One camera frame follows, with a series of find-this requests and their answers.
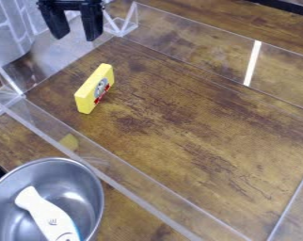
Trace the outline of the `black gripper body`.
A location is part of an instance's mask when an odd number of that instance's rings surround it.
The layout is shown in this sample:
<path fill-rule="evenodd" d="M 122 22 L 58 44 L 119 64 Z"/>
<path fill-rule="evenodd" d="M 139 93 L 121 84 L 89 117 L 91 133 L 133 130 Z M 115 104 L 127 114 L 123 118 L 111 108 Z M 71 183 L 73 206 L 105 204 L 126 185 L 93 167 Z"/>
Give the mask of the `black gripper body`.
<path fill-rule="evenodd" d="M 83 6 L 102 10 L 102 0 L 37 0 L 39 8 L 57 10 L 79 10 Z"/>

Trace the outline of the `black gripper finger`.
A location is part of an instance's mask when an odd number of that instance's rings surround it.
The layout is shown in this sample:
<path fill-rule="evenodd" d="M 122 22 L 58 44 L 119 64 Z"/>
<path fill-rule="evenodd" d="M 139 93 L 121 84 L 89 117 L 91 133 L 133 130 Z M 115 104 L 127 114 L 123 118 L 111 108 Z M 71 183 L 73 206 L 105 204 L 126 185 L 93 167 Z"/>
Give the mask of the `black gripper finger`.
<path fill-rule="evenodd" d="M 93 3 L 83 3 L 79 6 L 79 12 L 86 41 L 93 41 L 102 34 L 101 5 Z"/>
<path fill-rule="evenodd" d="M 70 32 L 65 12 L 62 9 L 39 7 L 41 15 L 53 36 L 59 40 Z"/>

